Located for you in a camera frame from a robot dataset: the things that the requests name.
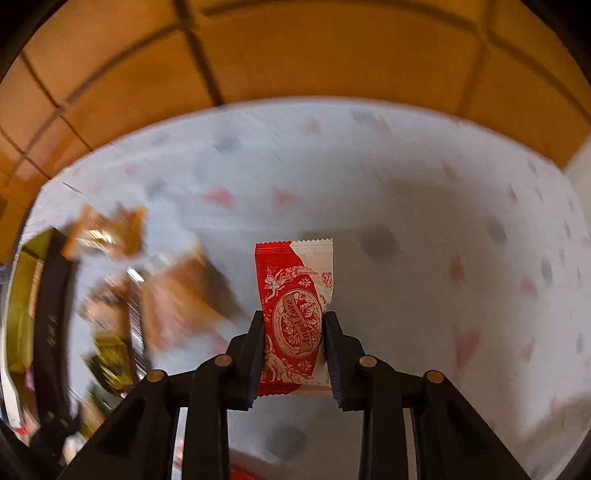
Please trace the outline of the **wooden wall cabinet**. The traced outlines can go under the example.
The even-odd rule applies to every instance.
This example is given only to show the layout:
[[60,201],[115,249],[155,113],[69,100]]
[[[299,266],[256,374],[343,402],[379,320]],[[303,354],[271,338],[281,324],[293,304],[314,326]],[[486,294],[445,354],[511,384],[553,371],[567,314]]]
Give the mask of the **wooden wall cabinet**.
[[467,119],[569,164],[590,70],[530,1],[67,1],[1,72],[1,256],[40,188],[184,113],[348,96]]

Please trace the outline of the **red white candy packet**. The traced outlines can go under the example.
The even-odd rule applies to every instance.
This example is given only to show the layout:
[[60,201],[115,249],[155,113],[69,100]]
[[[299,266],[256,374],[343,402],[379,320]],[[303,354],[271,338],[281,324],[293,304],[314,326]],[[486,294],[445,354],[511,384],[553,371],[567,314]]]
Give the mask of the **red white candy packet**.
[[331,239],[256,244],[264,366],[259,395],[329,395],[322,315],[334,292]]

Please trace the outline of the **brown snack packet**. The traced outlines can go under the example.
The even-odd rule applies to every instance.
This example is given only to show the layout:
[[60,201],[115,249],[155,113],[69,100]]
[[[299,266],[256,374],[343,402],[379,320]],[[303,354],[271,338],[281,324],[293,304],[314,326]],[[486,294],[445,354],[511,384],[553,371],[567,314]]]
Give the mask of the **brown snack packet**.
[[141,307],[144,337],[153,352],[197,337],[228,344],[242,316],[228,280],[200,243],[157,258],[144,277]]

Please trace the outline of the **yellow black snack packet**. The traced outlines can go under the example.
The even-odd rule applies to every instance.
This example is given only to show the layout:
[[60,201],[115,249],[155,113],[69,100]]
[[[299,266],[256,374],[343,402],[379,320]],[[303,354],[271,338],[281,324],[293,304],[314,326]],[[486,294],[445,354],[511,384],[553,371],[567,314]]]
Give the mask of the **yellow black snack packet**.
[[94,352],[84,362],[98,384],[107,392],[121,395],[135,385],[127,345],[115,335],[93,338]]

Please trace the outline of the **gold tin box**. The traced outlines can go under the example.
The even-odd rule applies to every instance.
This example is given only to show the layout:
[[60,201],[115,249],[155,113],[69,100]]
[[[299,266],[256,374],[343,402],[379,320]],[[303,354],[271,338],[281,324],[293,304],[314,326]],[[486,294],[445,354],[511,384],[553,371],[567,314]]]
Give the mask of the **gold tin box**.
[[1,411],[26,441],[41,425],[70,418],[67,347],[71,281],[66,237],[55,228],[15,251],[1,297]]

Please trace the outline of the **white patterned tablecloth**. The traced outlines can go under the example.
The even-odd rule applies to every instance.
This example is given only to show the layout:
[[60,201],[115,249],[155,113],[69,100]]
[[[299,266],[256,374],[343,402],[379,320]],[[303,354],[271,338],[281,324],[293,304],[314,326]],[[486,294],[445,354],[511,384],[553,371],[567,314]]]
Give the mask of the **white patterned tablecloth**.
[[24,227],[147,211],[143,268],[195,244],[223,320],[152,358],[221,353],[259,308],[254,246],[334,242],[332,309],[395,369],[442,371],[533,479],[590,429],[590,230],[568,178],[471,123],[379,102],[245,103],[108,143],[46,183]]

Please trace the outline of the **orange snack packet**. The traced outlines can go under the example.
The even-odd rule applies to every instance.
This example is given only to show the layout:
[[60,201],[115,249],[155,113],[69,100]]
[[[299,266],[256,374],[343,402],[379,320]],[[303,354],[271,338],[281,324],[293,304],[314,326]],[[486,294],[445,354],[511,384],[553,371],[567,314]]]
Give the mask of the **orange snack packet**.
[[144,207],[119,207],[111,216],[103,215],[85,205],[67,236],[61,254],[67,260],[77,260],[83,254],[99,251],[111,260],[138,254],[147,210]]

